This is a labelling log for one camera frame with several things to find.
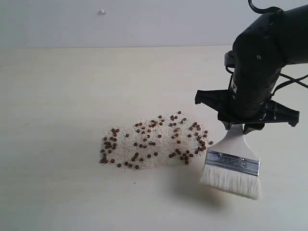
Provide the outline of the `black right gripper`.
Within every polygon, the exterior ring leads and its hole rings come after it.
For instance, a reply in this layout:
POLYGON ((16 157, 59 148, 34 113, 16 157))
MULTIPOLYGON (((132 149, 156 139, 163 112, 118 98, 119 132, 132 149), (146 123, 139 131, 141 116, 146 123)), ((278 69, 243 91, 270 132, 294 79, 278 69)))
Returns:
POLYGON ((244 124, 243 134, 260 131, 266 123, 299 122, 299 111, 273 101, 272 90, 281 73, 249 71, 236 67, 226 90, 198 90, 195 104, 205 104, 218 112, 226 130, 232 124, 244 124))

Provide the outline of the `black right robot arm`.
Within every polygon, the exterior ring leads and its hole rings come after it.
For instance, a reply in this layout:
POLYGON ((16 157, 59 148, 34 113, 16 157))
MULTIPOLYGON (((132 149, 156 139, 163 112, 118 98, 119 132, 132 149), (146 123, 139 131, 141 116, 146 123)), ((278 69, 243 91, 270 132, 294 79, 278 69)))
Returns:
POLYGON ((241 134, 262 130, 268 123, 294 127, 300 113, 273 100, 277 90, 302 84, 302 78, 287 77, 277 84, 287 65, 308 61, 308 8, 284 11, 278 7, 250 8, 259 17, 234 41, 224 56, 230 74, 225 90, 198 90, 196 104, 214 109, 226 130, 239 126, 241 134))

